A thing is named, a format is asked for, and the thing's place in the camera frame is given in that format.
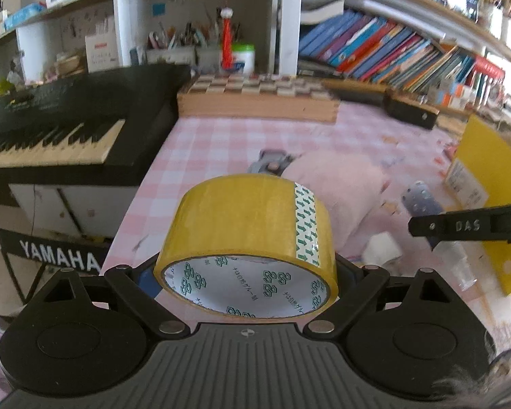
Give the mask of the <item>pink plush toy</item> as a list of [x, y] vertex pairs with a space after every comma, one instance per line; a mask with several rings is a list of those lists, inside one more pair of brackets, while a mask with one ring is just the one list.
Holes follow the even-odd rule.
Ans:
[[388, 176], [369, 157], [326, 150], [300, 155], [282, 177], [307, 187], [325, 205], [337, 251], [376, 208], [389, 185]]

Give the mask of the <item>yellow packing tape roll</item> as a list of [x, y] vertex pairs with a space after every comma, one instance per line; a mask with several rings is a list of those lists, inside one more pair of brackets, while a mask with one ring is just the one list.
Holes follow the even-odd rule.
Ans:
[[328, 211], [305, 186], [278, 176], [221, 176], [187, 191], [154, 275], [206, 311], [289, 319], [339, 295]]

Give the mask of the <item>grey purple toy truck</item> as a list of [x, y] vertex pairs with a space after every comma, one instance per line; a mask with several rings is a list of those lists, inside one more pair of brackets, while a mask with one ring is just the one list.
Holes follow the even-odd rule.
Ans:
[[247, 172], [281, 176], [294, 160], [294, 155], [283, 150], [262, 150], [258, 160], [249, 166]]

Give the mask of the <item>white crumpled tissue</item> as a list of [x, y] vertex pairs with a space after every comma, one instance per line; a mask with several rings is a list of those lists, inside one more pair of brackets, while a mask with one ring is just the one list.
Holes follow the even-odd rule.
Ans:
[[402, 250], [391, 233], [377, 233], [368, 240], [362, 253], [362, 262], [365, 265], [384, 266], [400, 259], [402, 255]]

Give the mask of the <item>yellow cardboard box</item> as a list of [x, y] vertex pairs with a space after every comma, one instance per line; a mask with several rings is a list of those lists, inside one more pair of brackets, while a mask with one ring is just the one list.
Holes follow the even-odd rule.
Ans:
[[511, 131], [471, 116], [444, 185], [464, 210], [510, 205]]

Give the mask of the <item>clear plastic cup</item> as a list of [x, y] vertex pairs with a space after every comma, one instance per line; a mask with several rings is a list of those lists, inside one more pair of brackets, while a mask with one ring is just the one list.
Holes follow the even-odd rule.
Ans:
[[476, 283], [467, 254], [460, 242], [441, 241], [434, 247], [433, 252], [450, 269], [462, 292], [468, 290]]

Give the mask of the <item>black keyboard stand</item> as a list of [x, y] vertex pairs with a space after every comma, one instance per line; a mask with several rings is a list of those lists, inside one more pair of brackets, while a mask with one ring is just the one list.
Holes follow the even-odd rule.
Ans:
[[[57, 240], [34, 235], [36, 209], [33, 209], [31, 233], [19, 233], [0, 227], [0, 253], [18, 297], [26, 305], [36, 294], [47, 267], [71, 269], [85, 275], [97, 276], [110, 250], [110, 242], [81, 239]], [[10, 256], [39, 264], [28, 292], [24, 293], [15, 275]]]

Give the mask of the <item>dark wooden small box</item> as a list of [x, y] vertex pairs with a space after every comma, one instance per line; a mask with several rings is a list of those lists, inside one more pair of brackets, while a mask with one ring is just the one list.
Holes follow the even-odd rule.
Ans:
[[383, 107], [388, 116], [401, 122], [432, 130], [437, 123], [439, 109], [387, 91], [383, 98]]

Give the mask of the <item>black Yamaha keyboard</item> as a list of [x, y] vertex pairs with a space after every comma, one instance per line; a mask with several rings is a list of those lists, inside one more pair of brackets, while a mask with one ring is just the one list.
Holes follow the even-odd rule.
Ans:
[[79, 74], [0, 98], [0, 183], [137, 186], [176, 124], [188, 65]]

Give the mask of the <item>wooden chessboard box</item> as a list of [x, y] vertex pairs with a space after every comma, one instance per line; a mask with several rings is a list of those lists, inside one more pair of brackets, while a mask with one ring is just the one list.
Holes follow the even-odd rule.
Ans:
[[334, 123], [340, 100], [318, 81], [278, 75], [201, 75], [177, 95], [179, 114]]

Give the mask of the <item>white jar green lid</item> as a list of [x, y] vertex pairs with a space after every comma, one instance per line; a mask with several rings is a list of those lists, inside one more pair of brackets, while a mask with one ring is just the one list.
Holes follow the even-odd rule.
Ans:
[[236, 73], [251, 75], [254, 73], [256, 48], [252, 43], [234, 43], [232, 45], [233, 68]]

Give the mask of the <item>red hanging tassel ornament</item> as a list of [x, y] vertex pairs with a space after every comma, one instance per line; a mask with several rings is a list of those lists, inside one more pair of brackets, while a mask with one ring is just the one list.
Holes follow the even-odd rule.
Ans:
[[233, 67], [232, 15], [233, 10], [230, 7], [224, 7], [220, 12], [222, 19], [221, 67], [224, 70], [231, 69]]

